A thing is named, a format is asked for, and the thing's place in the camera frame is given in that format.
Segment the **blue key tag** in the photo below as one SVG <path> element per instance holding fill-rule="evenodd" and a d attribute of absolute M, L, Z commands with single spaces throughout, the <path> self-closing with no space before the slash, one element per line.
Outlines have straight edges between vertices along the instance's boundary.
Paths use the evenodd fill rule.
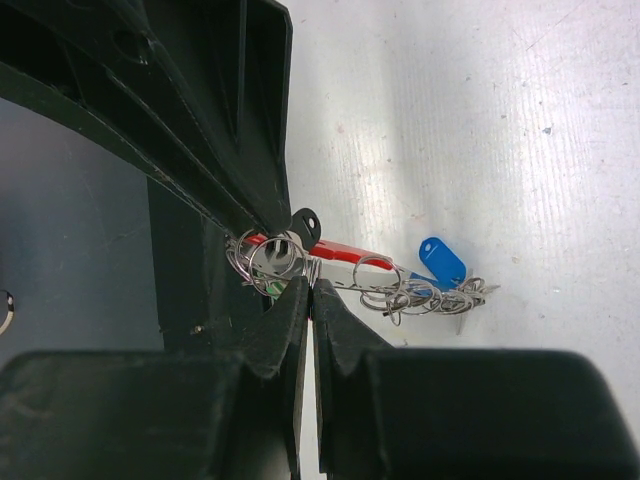
<path fill-rule="evenodd" d="M 433 279 L 433 278 L 427 278 L 427 277 L 423 277 L 422 275 L 416 273 L 416 272 L 411 272 L 411 275 L 409 276 L 410 280 L 426 280 L 427 282 L 429 282 L 431 285 L 433 285 L 434 287 L 436 287 L 438 290 L 440 290 L 441 292 L 446 292 L 447 290 L 451 290 L 454 287 L 449 286 L 449 284 L 443 284 L 440 283 L 439 281 Z M 417 293 L 418 295 L 422 295 L 423 297 L 428 297 L 429 295 L 431 295 L 431 290 L 425 288 L 423 290 L 416 290 L 415 293 Z"/>
<path fill-rule="evenodd" d="M 467 267 L 462 260 L 439 238 L 431 237 L 422 242 L 418 256 L 438 282 L 448 287 L 444 290 L 456 288 L 467 277 Z"/>

